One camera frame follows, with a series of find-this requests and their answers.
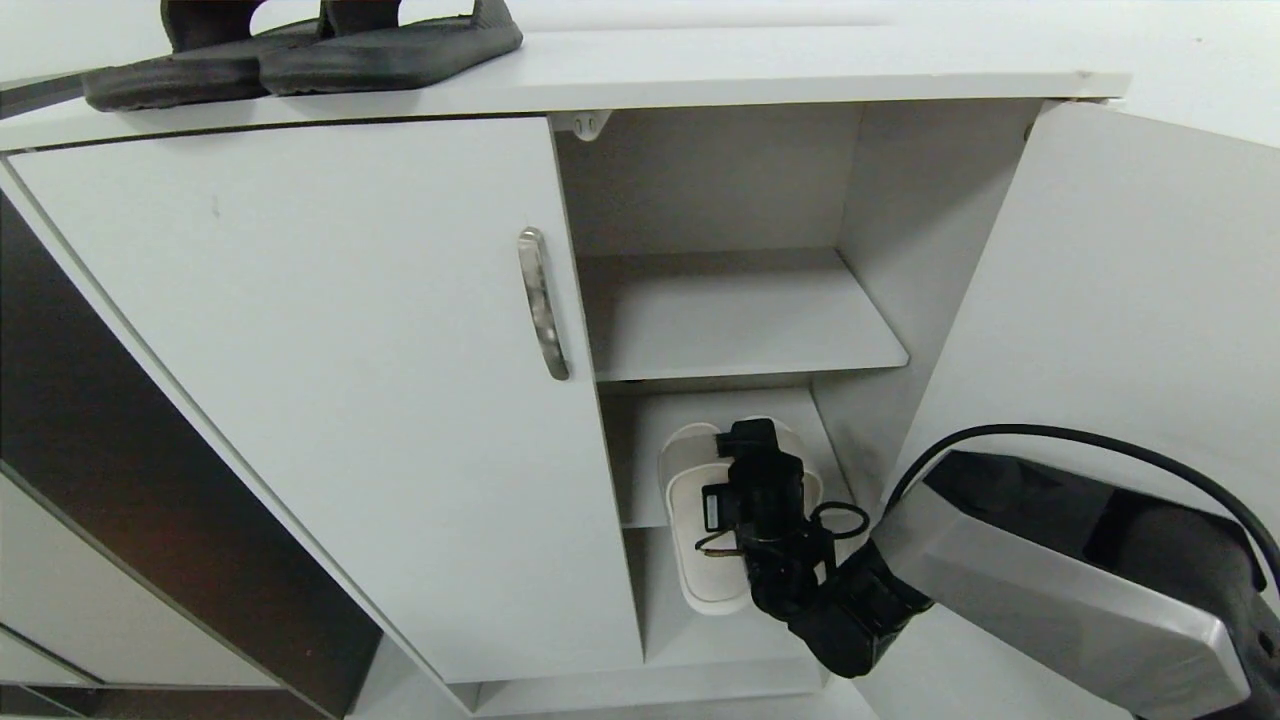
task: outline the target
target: white slipper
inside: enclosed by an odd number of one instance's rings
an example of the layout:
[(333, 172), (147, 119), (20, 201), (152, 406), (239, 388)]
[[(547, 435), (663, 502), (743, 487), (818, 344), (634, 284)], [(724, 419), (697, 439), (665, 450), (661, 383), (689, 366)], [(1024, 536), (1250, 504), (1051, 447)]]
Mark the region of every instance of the white slipper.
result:
[[(822, 479), (812, 470), (809, 454), (791, 428), (777, 420), (773, 425), (778, 448), (795, 455), (805, 465), (805, 512), (812, 512), (822, 502)], [(710, 423), (685, 425), (667, 439), (658, 459), (680, 591), (685, 602), (703, 615), (728, 615), (751, 602), (751, 587), (740, 557), (708, 557), (694, 547), (708, 536), (703, 519), (703, 487), (728, 482), (732, 459), (716, 455), (716, 436), (719, 432)], [(732, 548), (736, 542), (731, 532), (712, 546)]]

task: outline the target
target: closed cabinet door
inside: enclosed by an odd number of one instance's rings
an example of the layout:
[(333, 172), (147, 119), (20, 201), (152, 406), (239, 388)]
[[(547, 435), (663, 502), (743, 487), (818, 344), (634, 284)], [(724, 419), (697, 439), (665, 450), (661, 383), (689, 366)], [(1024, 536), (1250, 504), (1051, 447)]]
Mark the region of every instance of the closed cabinet door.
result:
[(12, 161), (247, 480), (447, 680), (640, 661), (544, 118)]
[[(1280, 532), (1277, 369), (1280, 149), (1097, 105), (1052, 106), (1032, 131), (897, 473), (957, 429), (1057, 424), (1181, 460)], [(987, 447), (1215, 507), (1102, 451), (1009, 438)], [(1274, 589), (1266, 597), (1275, 603)], [(955, 616), (931, 623), (957, 639), (920, 647), (938, 673), (915, 676), (942, 687), (896, 688), (908, 715), (920, 714), (918, 692), (957, 698), (948, 711), (963, 715), (1128, 716)]]

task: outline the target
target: black cable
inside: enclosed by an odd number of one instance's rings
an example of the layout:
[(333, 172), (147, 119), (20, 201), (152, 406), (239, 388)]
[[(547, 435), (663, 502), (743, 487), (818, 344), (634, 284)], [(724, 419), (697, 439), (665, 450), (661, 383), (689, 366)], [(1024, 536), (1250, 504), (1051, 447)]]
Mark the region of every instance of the black cable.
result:
[[(844, 510), (846, 512), (852, 512), (854, 515), (858, 515), (858, 520), (859, 520), (858, 527), (854, 528), (854, 529), (851, 529), (851, 530), (845, 530), (845, 532), (841, 532), (841, 533), (837, 533), (837, 532), (833, 532), (833, 530), (827, 530), (827, 527), (823, 525), (823, 523), (822, 523), (822, 514), (826, 512), (826, 511), (828, 511), (828, 510)], [(851, 502), (840, 502), (840, 501), (835, 501), (835, 500), (829, 501), (829, 502), (823, 502), (818, 507), (814, 507), (813, 512), (809, 515), (809, 521), (813, 523), (813, 524), (815, 524), (815, 525), (818, 525), (819, 528), (822, 528), (827, 533), (829, 533), (831, 534), (831, 539), (855, 538), (855, 537), (865, 533), (867, 528), (872, 527), (872, 516), (868, 515), (865, 510), (863, 510), (861, 507), (859, 507), (859, 506), (856, 506), (856, 505), (854, 505)]]
[(1252, 510), (1240, 498), (1231, 495), (1230, 491), (1220, 486), (1208, 475), (1183, 465), (1181, 462), (1174, 460), (1172, 457), (1161, 455), (1155, 450), (1147, 450), (1133, 445), (1130, 442), (1124, 442), (1121, 439), (1115, 439), (1107, 436), (1100, 436), (1097, 433), (1091, 433), (1085, 430), (1073, 430), (1070, 428), (1057, 428), (1053, 425), (1034, 425), (1023, 423), (1005, 423), (996, 425), (978, 425), (974, 428), (968, 428), (951, 433), (950, 436), (933, 443), (928, 450), (925, 450), (911, 466), (906, 469), (902, 478), (897, 480), (897, 486), (893, 487), (893, 493), (888, 497), (888, 503), (884, 506), (884, 514), (887, 515), (906, 491), (911, 487), (915, 477), (920, 474), (925, 465), (929, 464), (938, 454), (943, 450), (970, 438), (982, 436), (1036, 436), (1036, 437), (1048, 437), (1056, 439), (1065, 439), (1071, 442), (1078, 442), (1082, 445), (1092, 445), (1094, 447), (1101, 447), (1103, 450), (1110, 450), (1112, 452), (1119, 452), (1120, 455), (1128, 455), (1135, 460), (1142, 460), (1149, 465), (1155, 465), (1166, 473), (1176, 475), (1188, 483), (1199, 488), (1204, 495), (1212, 497), (1222, 507), (1228, 510), (1235, 519), (1244, 527), (1244, 530), (1249, 533), (1254, 542), (1258, 543), (1258, 551), (1262, 553), (1262, 560), (1266, 562), (1267, 569), (1271, 570), (1271, 578), (1280, 591), (1280, 548), (1276, 547), (1276, 541), (1267, 532), (1266, 525), (1262, 520), (1253, 514)]

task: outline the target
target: robotic arm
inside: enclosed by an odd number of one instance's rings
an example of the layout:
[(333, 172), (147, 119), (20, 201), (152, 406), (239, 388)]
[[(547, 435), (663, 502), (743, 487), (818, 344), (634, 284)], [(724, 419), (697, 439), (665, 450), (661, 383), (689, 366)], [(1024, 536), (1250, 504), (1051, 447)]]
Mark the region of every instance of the robotic arm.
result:
[[(910, 486), (951, 445), (1005, 433), (1156, 464), (1242, 523), (1002, 455), (951, 451)], [(756, 606), (837, 675), (869, 673), (937, 602), (1143, 720), (1280, 719), (1280, 619), (1249, 534), (1272, 574), (1275, 541), (1204, 475), (1102, 436), (974, 428), (922, 456), (868, 542), (836, 565), (841, 536), (822, 514), (841, 503), (805, 518), (803, 468), (772, 434), (769, 420), (748, 420), (718, 438), (735, 461), (727, 484), (704, 489), (708, 530), (735, 530)]]

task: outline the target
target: cabinet handle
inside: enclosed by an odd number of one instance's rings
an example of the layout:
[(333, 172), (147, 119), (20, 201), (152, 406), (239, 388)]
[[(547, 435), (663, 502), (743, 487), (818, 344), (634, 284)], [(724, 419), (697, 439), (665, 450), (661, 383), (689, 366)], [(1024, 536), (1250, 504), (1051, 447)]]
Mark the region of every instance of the cabinet handle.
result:
[(520, 275), (525, 279), (525, 295), (529, 297), (529, 315), (534, 319), (534, 334), (538, 336), (538, 345), (543, 350), (547, 372), (557, 380), (567, 380), (568, 365), (559, 346), (556, 313), (552, 311), (552, 299), (547, 292), (543, 232), (538, 228), (525, 228), (516, 240), (516, 249), (520, 251)]

